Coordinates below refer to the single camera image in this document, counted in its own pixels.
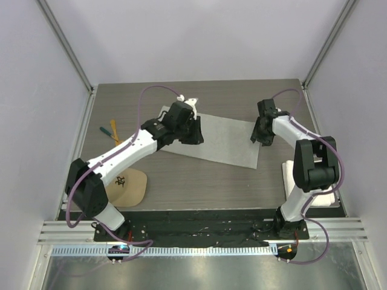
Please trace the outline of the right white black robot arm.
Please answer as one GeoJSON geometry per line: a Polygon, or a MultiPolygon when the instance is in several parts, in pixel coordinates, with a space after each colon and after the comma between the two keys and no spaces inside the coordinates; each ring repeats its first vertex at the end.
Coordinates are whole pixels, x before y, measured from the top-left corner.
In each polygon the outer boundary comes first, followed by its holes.
{"type": "Polygon", "coordinates": [[[288,112],[260,112],[251,136],[252,142],[270,146],[281,137],[294,149],[294,187],[277,210],[273,231],[281,239],[291,239],[304,228],[305,213],[317,196],[339,182],[339,158],[336,141],[310,132],[288,112]]]}

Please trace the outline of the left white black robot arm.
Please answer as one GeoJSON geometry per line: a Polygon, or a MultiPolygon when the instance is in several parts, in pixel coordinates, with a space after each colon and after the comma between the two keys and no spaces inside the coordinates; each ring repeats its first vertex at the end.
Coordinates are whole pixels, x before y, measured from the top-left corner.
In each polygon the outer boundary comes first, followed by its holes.
{"type": "Polygon", "coordinates": [[[89,161],[78,158],[70,165],[65,186],[68,201],[73,201],[84,216],[99,222],[116,241],[128,236],[129,227],[121,212],[109,201],[107,185],[137,161],[175,140],[188,145],[204,143],[201,117],[188,117],[176,123],[170,121],[167,116],[162,121],[150,119],[121,145],[89,161]]]}

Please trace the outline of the grey cloth napkin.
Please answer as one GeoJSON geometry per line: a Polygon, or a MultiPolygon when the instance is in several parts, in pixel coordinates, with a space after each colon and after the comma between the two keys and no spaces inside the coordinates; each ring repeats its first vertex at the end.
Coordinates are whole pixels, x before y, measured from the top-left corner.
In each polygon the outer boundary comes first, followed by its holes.
{"type": "Polygon", "coordinates": [[[181,144],[174,141],[162,151],[232,166],[256,169],[260,145],[250,140],[254,123],[207,114],[201,117],[204,143],[181,144]]]}

